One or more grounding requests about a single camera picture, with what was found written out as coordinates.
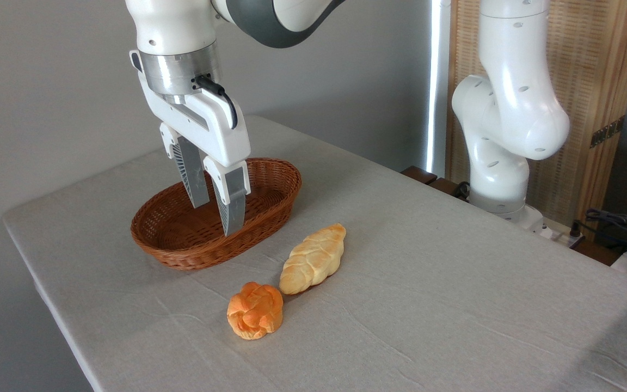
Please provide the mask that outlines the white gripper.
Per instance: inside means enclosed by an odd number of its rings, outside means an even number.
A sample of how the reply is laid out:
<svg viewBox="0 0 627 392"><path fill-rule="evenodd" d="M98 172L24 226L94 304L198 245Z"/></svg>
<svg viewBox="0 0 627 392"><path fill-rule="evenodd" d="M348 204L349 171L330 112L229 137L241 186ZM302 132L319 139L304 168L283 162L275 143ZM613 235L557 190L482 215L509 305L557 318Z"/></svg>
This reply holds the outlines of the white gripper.
<svg viewBox="0 0 627 392"><path fill-rule="evenodd" d="M179 169L192 206L197 209L210 201L204 164L216 192L224 234L236 233L244 225L245 199L251 193L243 161L251 154L251 146L241 108L234 104L234 125L230 106L222 97L199 89L184 96L183 104L176 104L155 94L144 74L138 77L152 113L163 121L160 134L165 151ZM210 157L202 161L199 149Z"/></svg>

